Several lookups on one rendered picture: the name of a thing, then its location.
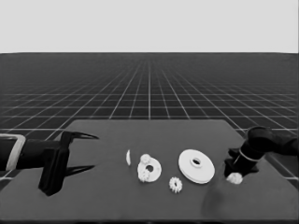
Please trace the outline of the large thick white disc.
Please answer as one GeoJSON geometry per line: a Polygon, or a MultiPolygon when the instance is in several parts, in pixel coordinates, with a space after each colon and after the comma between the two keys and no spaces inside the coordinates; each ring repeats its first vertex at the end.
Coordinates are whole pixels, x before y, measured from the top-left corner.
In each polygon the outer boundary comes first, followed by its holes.
{"type": "Polygon", "coordinates": [[[178,168],[196,184],[208,183],[215,174],[212,160],[202,151],[185,149],[178,156],[178,168]]]}

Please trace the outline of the white round carrier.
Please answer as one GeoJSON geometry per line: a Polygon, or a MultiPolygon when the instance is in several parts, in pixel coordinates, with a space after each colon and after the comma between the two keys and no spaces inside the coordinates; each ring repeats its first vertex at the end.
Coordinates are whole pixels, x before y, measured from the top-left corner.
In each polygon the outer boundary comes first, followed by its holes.
{"type": "Polygon", "coordinates": [[[144,170],[149,170],[150,172],[148,181],[148,183],[150,183],[156,181],[160,177],[162,173],[162,166],[158,160],[151,157],[150,163],[148,164],[139,162],[139,164],[137,165],[137,176],[144,170]]]}

